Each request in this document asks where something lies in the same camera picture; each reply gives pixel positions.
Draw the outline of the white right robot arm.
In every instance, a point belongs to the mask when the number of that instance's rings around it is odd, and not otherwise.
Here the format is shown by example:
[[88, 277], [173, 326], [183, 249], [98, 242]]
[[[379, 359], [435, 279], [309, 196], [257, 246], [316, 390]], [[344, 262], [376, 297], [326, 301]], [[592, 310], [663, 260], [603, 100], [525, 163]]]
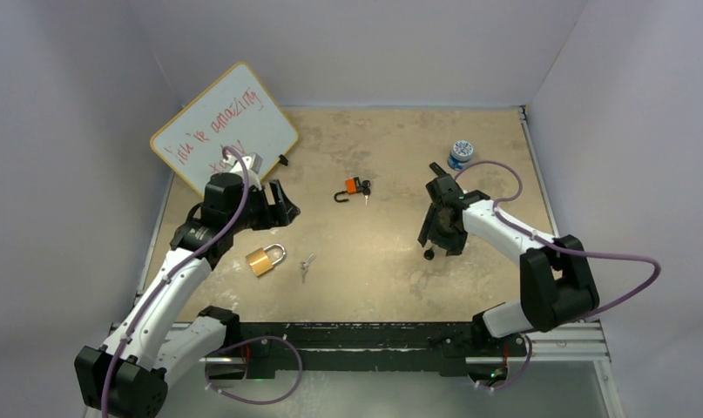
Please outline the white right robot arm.
[[426, 185], [431, 204], [418, 236], [431, 259], [434, 246], [448, 256], [462, 254], [476, 236], [519, 268], [519, 298], [474, 315], [470, 341], [481, 354], [492, 354], [505, 337], [547, 332], [577, 320], [599, 305], [597, 287], [583, 247], [575, 237], [542, 234], [496, 208], [487, 194], [465, 192], [439, 164]]

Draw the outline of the small silver keys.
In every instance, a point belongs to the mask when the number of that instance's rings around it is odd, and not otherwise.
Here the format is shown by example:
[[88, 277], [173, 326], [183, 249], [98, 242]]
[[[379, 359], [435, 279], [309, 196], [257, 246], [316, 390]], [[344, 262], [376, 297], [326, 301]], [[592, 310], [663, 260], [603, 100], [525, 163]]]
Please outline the small silver keys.
[[302, 260], [300, 262], [301, 283], [302, 284], [304, 284], [306, 282], [306, 278], [308, 275], [310, 265], [315, 259], [316, 259], [316, 254], [310, 253], [304, 260]]

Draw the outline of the brass padlock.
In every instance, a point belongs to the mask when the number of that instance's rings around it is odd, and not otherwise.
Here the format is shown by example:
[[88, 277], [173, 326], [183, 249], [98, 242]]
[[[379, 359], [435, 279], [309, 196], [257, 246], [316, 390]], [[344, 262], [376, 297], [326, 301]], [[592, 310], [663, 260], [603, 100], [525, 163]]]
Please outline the brass padlock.
[[249, 253], [245, 259], [255, 277], [259, 278], [270, 272], [287, 257], [286, 248], [279, 243], [260, 247]]

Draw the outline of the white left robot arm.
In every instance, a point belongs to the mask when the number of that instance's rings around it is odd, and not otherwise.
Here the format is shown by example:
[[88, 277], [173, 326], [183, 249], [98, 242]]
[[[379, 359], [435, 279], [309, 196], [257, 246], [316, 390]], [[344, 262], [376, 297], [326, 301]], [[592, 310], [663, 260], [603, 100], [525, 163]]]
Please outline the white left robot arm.
[[208, 354], [250, 354], [269, 349], [274, 336], [247, 339], [240, 318], [230, 310], [207, 307], [184, 334], [169, 340], [182, 307], [246, 229], [288, 226], [300, 213], [281, 182], [273, 195], [235, 173], [214, 174], [206, 185], [201, 215], [189, 215], [172, 240], [161, 267], [139, 302], [99, 347], [83, 347], [74, 367], [84, 404], [103, 416], [154, 417], [169, 389]]

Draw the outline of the orange padlock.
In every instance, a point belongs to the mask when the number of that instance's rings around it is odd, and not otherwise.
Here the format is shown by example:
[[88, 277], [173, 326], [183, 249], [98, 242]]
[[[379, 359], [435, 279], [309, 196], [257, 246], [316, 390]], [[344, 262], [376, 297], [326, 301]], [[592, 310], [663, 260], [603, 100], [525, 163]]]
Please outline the orange padlock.
[[354, 177], [347, 179], [344, 182], [344, 189], [336, 192], [334, 195], [334, 201], [336, 203], [346, 203], [349, 202], [349, 196], [355, 195], [362, 191], [362, 181], [359, 177]]

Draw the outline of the black-headed keys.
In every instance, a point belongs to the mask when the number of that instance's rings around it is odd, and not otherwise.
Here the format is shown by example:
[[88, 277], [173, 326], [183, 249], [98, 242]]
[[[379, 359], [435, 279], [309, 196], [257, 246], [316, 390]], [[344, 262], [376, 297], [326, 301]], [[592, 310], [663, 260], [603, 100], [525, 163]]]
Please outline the black-headed keys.
[[368, 205], [369, 196], [371, 194], [371, 182], [369, 180], [363, 180], [361, 183], [361, 192], [364, 196], [365, 205]]

